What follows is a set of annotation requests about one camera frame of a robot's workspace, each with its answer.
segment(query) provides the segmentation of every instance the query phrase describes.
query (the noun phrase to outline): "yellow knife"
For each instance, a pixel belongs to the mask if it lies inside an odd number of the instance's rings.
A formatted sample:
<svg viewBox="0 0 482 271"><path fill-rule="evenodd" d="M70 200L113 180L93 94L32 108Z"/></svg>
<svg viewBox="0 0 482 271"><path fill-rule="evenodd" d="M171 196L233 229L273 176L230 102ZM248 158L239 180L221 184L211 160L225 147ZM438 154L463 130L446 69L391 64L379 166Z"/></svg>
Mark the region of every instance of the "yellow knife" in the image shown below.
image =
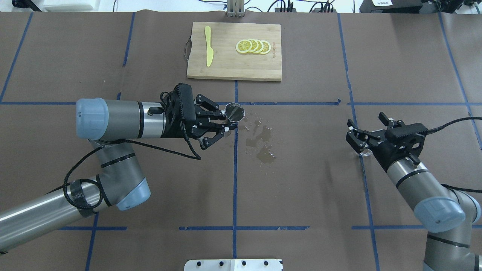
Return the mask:
<svg viewBox="0 0 482 271"><path fill-rule="evenodd" d="M213 62L214 50L211 48L211 27L206 26L204 28L204 34L206 35L206 48L207 48L207 59L206 66L210 66Z"/></svg>

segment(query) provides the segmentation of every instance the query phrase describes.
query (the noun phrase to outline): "cutting board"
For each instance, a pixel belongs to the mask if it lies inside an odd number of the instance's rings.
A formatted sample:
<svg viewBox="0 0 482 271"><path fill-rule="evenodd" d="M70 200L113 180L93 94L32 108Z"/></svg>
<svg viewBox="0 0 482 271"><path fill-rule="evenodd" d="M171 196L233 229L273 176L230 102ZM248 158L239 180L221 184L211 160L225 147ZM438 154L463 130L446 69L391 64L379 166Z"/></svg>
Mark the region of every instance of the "cutting board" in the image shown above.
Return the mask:
<svg viewBox="0 0 482 271"><path fill-rule="evenodd" d="M204 27L211 27L214 58L206 66ZM244 39L271 43L268 54L240 54L236 44ZM194 22L187 77L196 79L281 81L281 26L269 24Z"/></svg>

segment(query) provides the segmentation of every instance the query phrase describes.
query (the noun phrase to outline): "white bracket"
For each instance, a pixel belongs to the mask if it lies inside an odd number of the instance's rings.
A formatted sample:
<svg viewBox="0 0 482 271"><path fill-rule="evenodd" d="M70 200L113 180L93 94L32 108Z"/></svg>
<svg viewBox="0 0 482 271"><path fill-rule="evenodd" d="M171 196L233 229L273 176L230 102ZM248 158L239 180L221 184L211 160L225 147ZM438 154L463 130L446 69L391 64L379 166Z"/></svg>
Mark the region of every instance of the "white bracket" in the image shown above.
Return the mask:
<svg viewBox="0 0 482 271"><path fill-rule="evenodd" d="M280 259L189 260L184 271L283 271Z"/></svg>
<svg viewBox="0 0 482 271"><path fill-rule="evenodd" d="M244 17L244 0L228 0L227 4L226 14L228 17Z"/></svg>

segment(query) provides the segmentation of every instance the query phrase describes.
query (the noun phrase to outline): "sliced lemon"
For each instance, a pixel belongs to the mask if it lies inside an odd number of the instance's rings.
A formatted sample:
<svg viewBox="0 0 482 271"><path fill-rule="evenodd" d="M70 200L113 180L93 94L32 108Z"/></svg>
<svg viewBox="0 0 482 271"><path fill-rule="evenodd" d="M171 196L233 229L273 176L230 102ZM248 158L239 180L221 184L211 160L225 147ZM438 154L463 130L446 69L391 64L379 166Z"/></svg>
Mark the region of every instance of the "sliced lemon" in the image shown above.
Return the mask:
<svg viewBox="0 0 482 271"><path fill-rule="evenodd" d="M257 51L259 49L259 44L256 42L257 40L255 39L249 39L251 41L251 49L249 50L250 53L253 53L254 51Z"/></svg>
<svg viewBox="0 0 482 271"><path fill-rule="evenodd" d="M261 52L259 52L259 54L267 54L271 51L271 43L267 42L267 41L261 41L261 43L263 44L263 50L261 50Z"/></svg>
<svg viewBox="0 0 482 271"><path fill-rule="evenodd" d="M250 40L240 40L236 44L236 51L241 54L248 53L251 50L253 43Z"/></svg>
<svg viewBox="0 0 482 271"><path fill-rule="evenodd" d="M258 50L253 52L253 54L259 54L263 51L263 48L265 47L265 45L260 40L256 40L256 43L258 43L259 47Z"/></svg>

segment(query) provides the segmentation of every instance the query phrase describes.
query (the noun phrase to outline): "sticker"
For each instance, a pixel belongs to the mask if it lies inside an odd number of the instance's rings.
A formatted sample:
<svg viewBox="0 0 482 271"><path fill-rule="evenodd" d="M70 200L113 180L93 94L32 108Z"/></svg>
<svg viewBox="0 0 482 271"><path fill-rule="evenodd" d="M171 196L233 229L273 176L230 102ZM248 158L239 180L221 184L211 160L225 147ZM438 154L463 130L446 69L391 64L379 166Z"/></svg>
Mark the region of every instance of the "sticker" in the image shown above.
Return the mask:
<svg viewBox="0 0 482 271"><path fill-rule="evenodd" d="M386 7L393 5L391 0L372 0L372 2L375 7Z"/></svg>

